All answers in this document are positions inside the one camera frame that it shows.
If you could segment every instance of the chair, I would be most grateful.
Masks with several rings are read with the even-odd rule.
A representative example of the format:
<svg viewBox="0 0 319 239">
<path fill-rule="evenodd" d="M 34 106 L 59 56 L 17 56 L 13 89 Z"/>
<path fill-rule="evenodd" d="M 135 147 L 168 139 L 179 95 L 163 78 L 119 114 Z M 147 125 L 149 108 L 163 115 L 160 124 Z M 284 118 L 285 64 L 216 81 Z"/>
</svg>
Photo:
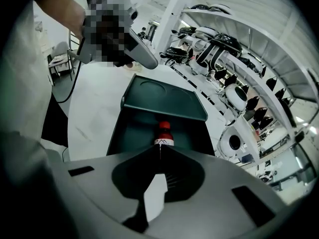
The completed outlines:
<svg viewBox="0 0 319 239">
<path fill-rule="evenodd" d="M 78 55 L 78 49 L 80 46 L 80 40 L 69 30 L 69 47 L 68 55 L 70 57 L 72 72 L 74 74 L 74 61 L 77 60 L 76 55 Z"/>
<path fill-rule="evenodd" d="M 51 68 L 54 68 L 54 71 L 57 74 L 57 76 L 60 76 L 56 70 L 56 66 L 67 63 L 69 68 L 70 78 L 72 80 L 68 50 L 69 50 L 69 46 L 66 42 L 60 42 L 53 48 L 51 54 L 48 55 L 49 71 L 51 73 Z"/>
</svg>

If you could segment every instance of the floor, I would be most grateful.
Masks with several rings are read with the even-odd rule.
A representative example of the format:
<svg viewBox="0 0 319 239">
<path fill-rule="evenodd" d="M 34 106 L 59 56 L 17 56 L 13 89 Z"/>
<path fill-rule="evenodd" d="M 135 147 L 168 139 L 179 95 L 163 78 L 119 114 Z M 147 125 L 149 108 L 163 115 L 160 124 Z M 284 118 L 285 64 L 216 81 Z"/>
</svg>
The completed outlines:
<svg viewBox="0 0 319 239">
<path fill-rule="evenodd" d="M 72 81 L 70 78 L 70 74 L 68 73 L 61 75 L 61 77 L 59 78 L 54 78 L 55 86 L 52 86 L 52 92 L 54 94 L 55 99 L 58 102 L 65 100 L 72 89 L 76 72 L 77 72 L 78 63 L 75 63 L 74 66 L 75 68 L 74 68 L 74 74 L 72 73 Z M 71 98 L 65 103 L 60 104 L 62 110 L 67 116 L 69 114 L 70 101 L 71 101 Z"/>
<path fill-rule="evenodd" d="M 74 84 L 74 79 L 76 76 L 76 72 L 77 72 L 77 68 L 78 68 L 78 63 L 75 63 L 74 66 L 75 66 L 75 69 L 74 69 L 74 74 L 72 73 L 72 81 L 70 78 L 70 74 L 68 74 L 68 73 L 61 74 L 61 77 L 59 77 L 59 78 L 54 77 L 55 86 L 52 86 L 52 92 L 54 94 L 55 99 L 58 102 L 65 100 L 68 97 L 68 95 L 72 89 L 72 86 Z M 59 104 L 67 116 L 69 115 L 70 101 L 71 101 L 71 98 L 69 100 L 67 100 L 65 103 Z M 46 149 L 53 149 L 53 150 L 57 151 L 60 154 L 63 161 L 70 160 L 68 149 L 66 149 L 64 146 L 57 145 L 53 142 L 50 142 L 50 141 L 47 141 L 44 139 L 41 139 L 41 144 Z"/>
</svg>

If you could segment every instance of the shelf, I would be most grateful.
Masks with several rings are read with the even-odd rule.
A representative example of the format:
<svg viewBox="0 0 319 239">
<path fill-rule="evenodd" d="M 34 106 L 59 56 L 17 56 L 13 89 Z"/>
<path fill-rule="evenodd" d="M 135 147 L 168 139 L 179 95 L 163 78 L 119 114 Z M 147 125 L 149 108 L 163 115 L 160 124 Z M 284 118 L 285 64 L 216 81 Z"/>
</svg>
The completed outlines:
<svg viewBox="0 0 319 239">
<path fill-rule="evenodd" d="M 284 111 L 284 108 L 278 101 L 275 93 L 272 92 L 269 87 L 266 85 L 266 82 L 261 79 L 256 73 L 254 73 L 250 68 L 248 68 L 243 62 L 234 56 L 228 54 L 227 60 L 233 63 L 233 67 L 229 66 L 229 68 L 233 68 L 234 73 L 238 74 L 241 78 L 243 78 L 247 84 L 253 88 L 258 95 L 263 99 L 268 109 L 273 114 L 273 117 L 277 119 L 282 126 L 286 128 L 291 140 L 295 139 L 294 129 L 291 126 L 291 123 Z"/>
<path fill-rule="evenodd" d="M 259 76 L 249 69 L 244 63 L 235 58 L 234 56 L 227 55 L 227 64 L 230 71 L 233 70 L 234 73 L 238 74 L 243 78 L 250 87 L 254 88 L 258 95 L 263 99 L 267 108 L 273 114 L 274 119 L 277 119 L 280 124 L 286 128 L 291 140 L 295 139 L 294 129 L 275 94 L 268 88 L 266 83 L 259 78 Z M 191 68 L 186 65 L 174 65 L 174 68 L 187 77 L 188 80 L 192 81 L 196 87 L 204 92 L 208 97 L 211 97 L 213 102 L 215 102 L 215 107 L 220 111 L 223 110 L 224 104 L 216 98 L 217 87 L 212 83 L 204 80 L 204 77 L 195 76 L 191 73 Z"/>
<path fill-rule="evenodd" d="M 267 31 L 235 16 L 199 9 L 185 9 L 199 26 L 214 28 L 238 39 L 280 78 L 293 98 L 319 103 L 316 85 L 300 61 Z"/>
</svg>

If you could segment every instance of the white ceiling beam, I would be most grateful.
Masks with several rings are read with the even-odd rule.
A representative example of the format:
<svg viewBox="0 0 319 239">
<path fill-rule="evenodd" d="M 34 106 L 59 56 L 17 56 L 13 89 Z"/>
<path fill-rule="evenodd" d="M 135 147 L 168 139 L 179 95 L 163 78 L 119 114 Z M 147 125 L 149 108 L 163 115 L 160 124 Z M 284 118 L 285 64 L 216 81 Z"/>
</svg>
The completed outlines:
<svg viewBox="0 0 319 239">
<path fill-rule="evenodd" d="M 178 25 L 179 13 L 184 9 L 184 6 L 192 0 L 170 0 L 167 9 L 163 13 L 160 25 L 155 32 L 152 46 L 156 50 L 155 57 L 160 59 L 160 52 L 163 52 L 169 47 L 171 30 Z"/>
<path fill-rule="evenodd" d="M 283 31 L 283 33 L 281 34 L 279 40 L 282 41 L 282 43 L 285 43 L 285 41 L 287 40 L 288 36 L 292 33 L 292 31 L 295 29 L 297 22 L 300 18 L 300 14 L 299 12 L 292 8 L 292 11 L 290 13 L 290 17 L 287 21 L 287 25 Z"/>
<path fill-rule="evenodd" d="M 161 5 L 155 1 L 148 2 L 148 5 L 150 5 L 151 7 L 155 8 L 157 10 L 160 10 L 162 12 L 164 12 L 166 10 L 166 7 L 164 7 L 163 5 Z"/>
</svg>

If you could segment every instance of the person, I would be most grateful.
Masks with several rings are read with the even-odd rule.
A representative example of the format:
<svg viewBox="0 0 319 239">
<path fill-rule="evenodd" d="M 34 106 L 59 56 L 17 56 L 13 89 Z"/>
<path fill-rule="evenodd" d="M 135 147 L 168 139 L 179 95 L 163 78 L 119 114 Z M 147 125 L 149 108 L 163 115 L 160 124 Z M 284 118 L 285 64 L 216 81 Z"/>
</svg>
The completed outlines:
<svg viewBox="0 0 319 239">
<path fill-rule="evenodd" d="M 34 0 L 51 18 L 81 40 L 85 10 L 74 0 Z M 18 131 L 68 146 L 67 116 L 51 93 L 34 31 L 33 1 L 15 21 L 0 63 L 0 132 Z"/>
<path fill-rule="evenodd" d="M 139 36 L 140 39 L 145 39 L 146 38 L 145 31 L 146 31 L 146 28 L 142 27 L 142 31 L 140 33 L 138 33 L 138 36 Z"/>
</svg>

